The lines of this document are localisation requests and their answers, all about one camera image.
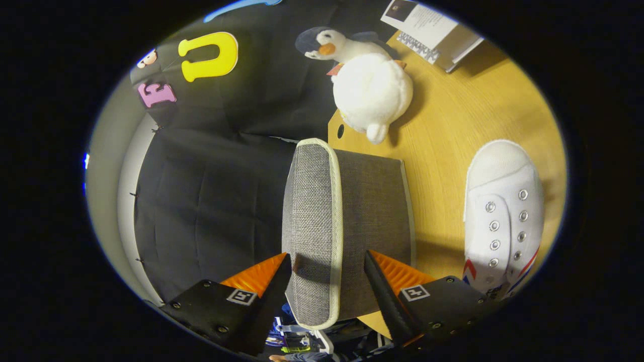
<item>white plush toy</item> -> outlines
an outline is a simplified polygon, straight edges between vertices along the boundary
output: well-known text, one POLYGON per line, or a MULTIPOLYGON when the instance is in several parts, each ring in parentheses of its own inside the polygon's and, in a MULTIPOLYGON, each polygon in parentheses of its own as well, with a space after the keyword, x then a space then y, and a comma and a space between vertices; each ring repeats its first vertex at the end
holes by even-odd
POLYGON ((337 30, 317 27, 300 34, 296 48, 317 60, 339 64, 331 75, 333 95, 343 120, 373 144, 384 141, 389 125, 409 107, 412 79, 395 51, 374 32, 345 37, 337 30))
POLYGON ((360 55, 344 64, 333 84, 345 122, 373 144, 384 141, 389 125, 409 107, 412 79, 399 62, 382 54, 360 55))

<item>foam letter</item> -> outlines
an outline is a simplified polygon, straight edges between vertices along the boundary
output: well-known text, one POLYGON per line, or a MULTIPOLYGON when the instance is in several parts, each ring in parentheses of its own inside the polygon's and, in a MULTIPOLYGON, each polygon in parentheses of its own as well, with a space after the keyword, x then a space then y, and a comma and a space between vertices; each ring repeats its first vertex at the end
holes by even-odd
POLYGON ((193 40, 184 39, 179 43, 179 55, 185 57, 192 49, 206 45, 217 45, 219 47, 219 56, 208 61, 183 61, 181 71, 188 82, 193 82, 197 78, 226 75, 237 65, 237 39, 226 32, 207 34, 193 40))
POLYGON ((145 83, 138 86, 138 94, 141 95, 143 103, 145 103, 148 108, 150 108, 154 103, 165 101, 176 102, 176 97, 172 92, 172 88, 170 88, 170 84, 164 85, 161 90, 158 89, 159 87, 160 85, 156 83, 150 84, 147 87, 145 83))

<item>wooden table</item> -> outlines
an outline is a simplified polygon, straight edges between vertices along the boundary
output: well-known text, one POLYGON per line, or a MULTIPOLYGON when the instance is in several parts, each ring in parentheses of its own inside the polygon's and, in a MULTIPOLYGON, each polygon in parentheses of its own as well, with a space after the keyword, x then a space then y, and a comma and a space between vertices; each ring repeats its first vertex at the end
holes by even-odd
MULTIPOLYGON (((539 90, 512 60, 487 41, 451 74, 426 62, 395 38, 387 42, 407 63, 414 82, 407 112, 383 143, 345 125, 328 123, 328 143, 343 149, 404 160, 415 218, 418 270, 460 277, 464 265, 463 207, 468 166, 490 140, 519 143, 532 158, 545 193, 545 225, 531 274, 543 264, 559 228, 566 193, 566 159, 556 122, 539 90)), ((391 337, 380 312, 360 320, 391 337)))

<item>gray fabric cushion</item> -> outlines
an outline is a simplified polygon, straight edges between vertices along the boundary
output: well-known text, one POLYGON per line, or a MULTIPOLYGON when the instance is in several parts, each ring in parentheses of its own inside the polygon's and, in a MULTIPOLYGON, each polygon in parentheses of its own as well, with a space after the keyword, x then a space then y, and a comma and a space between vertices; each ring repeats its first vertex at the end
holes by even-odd
POLYGON ((294 266, 287 298, 300 325, 323 329, 378 310, 363 269, 366 250, 411 263, 401 169, 400 160, 334 151, 320 140, 298 144, 285 189, 282 251, 294 266))
POLYGON ((329 319, 332 256, 329 157, 322 147, 296 149, 285 193, 282 249, 291 253, 293 265, 298 263, 287 298, 298 321, 322 325, 329 319))

